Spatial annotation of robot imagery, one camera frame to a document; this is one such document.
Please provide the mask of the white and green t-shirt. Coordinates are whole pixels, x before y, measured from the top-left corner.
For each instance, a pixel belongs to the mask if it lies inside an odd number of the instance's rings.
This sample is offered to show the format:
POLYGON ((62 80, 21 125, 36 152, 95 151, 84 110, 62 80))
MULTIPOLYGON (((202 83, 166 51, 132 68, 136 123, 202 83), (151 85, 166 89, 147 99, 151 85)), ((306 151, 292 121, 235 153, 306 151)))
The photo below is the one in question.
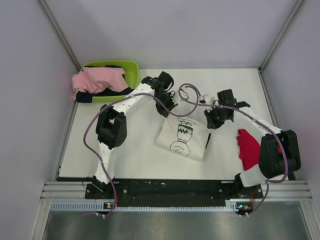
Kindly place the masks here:
POLYGON ((203 161, 211 131, 187 117, 168 116, 157 137, 158 147, 195 161, 203 161))

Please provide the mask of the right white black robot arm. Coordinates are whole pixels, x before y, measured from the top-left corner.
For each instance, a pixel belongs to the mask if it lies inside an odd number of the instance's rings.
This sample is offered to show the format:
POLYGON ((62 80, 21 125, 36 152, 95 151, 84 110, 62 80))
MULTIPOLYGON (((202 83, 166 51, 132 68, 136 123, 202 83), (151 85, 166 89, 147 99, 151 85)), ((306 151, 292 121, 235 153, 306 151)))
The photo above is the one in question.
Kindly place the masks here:
POLYGON ((236 137, 239 158, 244 171, 234 177, 233 192, 245 198, 252 186, 286 179, 289 173, 300 170, 298 138, 293 130, 283 130, 257 115, 245 101, 237 101, 231 89, 218 92, 217 100, 200 97, 207 109, 204 115, 208 129, 216 130, 226 121, 237 124, 236 137))

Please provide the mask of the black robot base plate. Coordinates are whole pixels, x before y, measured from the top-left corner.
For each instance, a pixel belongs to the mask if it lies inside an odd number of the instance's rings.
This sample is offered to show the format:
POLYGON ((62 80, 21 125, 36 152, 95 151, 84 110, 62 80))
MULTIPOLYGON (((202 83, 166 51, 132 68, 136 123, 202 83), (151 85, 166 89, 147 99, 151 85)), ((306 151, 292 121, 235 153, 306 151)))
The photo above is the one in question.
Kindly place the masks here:
POLYGON ((250 198, 254 187, 239 187, 231 181, 115 178, 101 192, 92 183, 86 187, 87 200, 116 200, 117 206, 221 206, 232 198, 250 198))

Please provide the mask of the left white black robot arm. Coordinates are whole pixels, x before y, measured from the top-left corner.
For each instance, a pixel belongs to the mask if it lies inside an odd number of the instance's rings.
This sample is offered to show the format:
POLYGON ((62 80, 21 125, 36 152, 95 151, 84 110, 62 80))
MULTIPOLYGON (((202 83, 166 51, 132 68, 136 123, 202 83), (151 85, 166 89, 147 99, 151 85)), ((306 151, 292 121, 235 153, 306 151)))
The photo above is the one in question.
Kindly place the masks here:
POLYGON ((178 105, 174 100, 175 93, 170 91, 173 85, 174 79, 164 71, 155 78, 147 76, 128 96, 128 99, 105 109, 98 116, 95 132, 99 142, 100 163, 92 178, 92 184, 102 198, 109 198, 114 191, 110 183, 115 177, 114 164, 110 155, 112 149, 122 145, 127 138, 127 117, 153 97, 159 100, 155 103, 159 115, 168 117, 168 111, 178 105))

